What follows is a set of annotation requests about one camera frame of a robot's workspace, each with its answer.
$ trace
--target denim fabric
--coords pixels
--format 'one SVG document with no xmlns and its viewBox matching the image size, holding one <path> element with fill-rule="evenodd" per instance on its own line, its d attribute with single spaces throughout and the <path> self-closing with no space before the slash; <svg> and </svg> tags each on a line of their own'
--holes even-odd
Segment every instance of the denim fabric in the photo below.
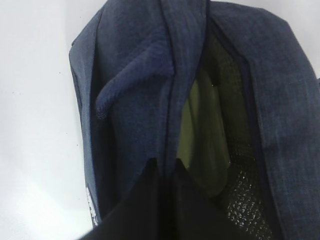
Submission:
<svg viewBox="0 0 320 240">
<path fill-rule="evenodd" d="M 172 175 L 207 5 L 108 0 L 74 41 L 85 180 L 99 221 L 128 195 L 150 158 L 162 178 Z"/>
<path fill-rule="evenodd" d="M 264 165 L 286 240 L 320 236 L 320 95 L 289 25 L 266 10 L 213 2 L 213 21 L 248 64 Z"/>
</svg>

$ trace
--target white background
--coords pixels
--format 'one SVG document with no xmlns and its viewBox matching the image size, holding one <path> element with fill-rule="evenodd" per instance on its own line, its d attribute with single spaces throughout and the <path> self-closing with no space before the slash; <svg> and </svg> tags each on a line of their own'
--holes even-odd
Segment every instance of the white background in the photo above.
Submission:
<svg viewBox="0 0 320 240">
<path fill-rule="evenodd" d="M 0 0 L 2 240 L 74 240 L 91 229 L 68 52 L 104 1 Z M 319 0 L 234 2 L 287 20 L 320 77 Z"/>
</svg>

